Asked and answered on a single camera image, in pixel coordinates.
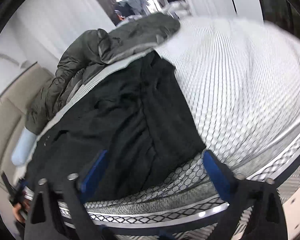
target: white bedding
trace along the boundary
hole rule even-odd
[[[238,165],[257,155],[300,116],[300,41],[274,25],[247,20],[189,17],[180,23],[180,31],[155,50],[175,65],[176,79],[207,147],[229,166]],[[144,54],[106,67],[82,86],[39,138],[107,75]],[[258,165],[277,154],[259,159]],[[249,167],[245,175],[256,169]],[[172,195],[204,178],[198,154],[150,191],[95,206]]]

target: metal screw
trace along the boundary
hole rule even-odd
[[[266,178],[265,182],[268,183],[268,184],[274,184],[274,179]]]
[[[46,182],[47,182],[47,179],[43,178],[43,179],[40,179],[38,183],[39,183],[39,185],[43,185]]]
[[[72,174],[68,175],[68,180],[74,180],[77,177],[79,177],[78,173],[72,173]]]
[[[246,179],[246,176],[244,176],[243,174],[240,174],[240,173],[235,174],[234,177],[235,177],[236,179],[239,179],[239,180],[244,180],[244,179]]]

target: light blue object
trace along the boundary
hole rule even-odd
[[[30,132],[26,128],[23,128],[17,145],[11,156],[11,161],[14,165],[20,166],[26,163],[36,138],[37,135]]]

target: beige cushion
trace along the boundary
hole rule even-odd
[[[22,73],[0,95],[0,187],[5,188],[1,173],[4,171],[12,183],[16,167],[12,152],[26,122],[26,112],[36,94],[53,75],[35,64]]]

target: hanging clothes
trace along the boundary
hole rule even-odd
[[[26,180],[54,190],[107,150],[109,165],[90,201],[114,200],[158,185],[205,145],[174,76],[156,52],[101,81],[37,144]]]

